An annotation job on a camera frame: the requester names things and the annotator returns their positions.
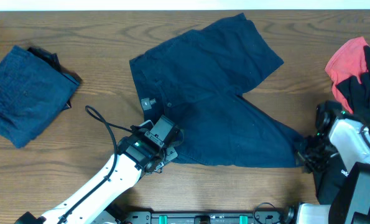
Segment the navy blue shorts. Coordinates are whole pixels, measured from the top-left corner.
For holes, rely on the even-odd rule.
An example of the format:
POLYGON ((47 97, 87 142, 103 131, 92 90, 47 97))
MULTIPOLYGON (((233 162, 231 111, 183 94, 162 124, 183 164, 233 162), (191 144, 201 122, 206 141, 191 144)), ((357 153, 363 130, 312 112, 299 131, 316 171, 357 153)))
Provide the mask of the navy blue shorts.
POLYGON ((282 63, 238 14, 167 40, 129 65, 145 119, 166 116, 183 130, 175 162, 288 168, 301 135, 244 99, 282 63))

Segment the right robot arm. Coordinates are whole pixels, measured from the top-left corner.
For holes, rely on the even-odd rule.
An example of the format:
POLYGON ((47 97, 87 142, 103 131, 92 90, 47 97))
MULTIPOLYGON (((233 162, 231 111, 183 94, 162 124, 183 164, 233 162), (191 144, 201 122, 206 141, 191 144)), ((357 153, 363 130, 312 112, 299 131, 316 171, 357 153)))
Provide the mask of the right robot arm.
POLYGON ((317 133, 296 146, 315 178, 317 205, 289 207, 282 223, 370 223, 370 135, 359 118, 326 101, 316 108, 317 133))

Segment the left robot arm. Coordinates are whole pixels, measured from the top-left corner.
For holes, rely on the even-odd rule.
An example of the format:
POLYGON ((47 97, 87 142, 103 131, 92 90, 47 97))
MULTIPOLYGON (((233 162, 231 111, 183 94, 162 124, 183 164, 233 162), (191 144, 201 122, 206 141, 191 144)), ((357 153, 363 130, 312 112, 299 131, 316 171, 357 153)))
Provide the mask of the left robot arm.
POLYGON ((55 208, 35 217, 26 212, 16 223, 93 223, 108 205, 144 176, 162 172, 178 154, 184 133, 165 116, 131 127, 131 135, 115 144, 116 152, 85 185, 55 208))

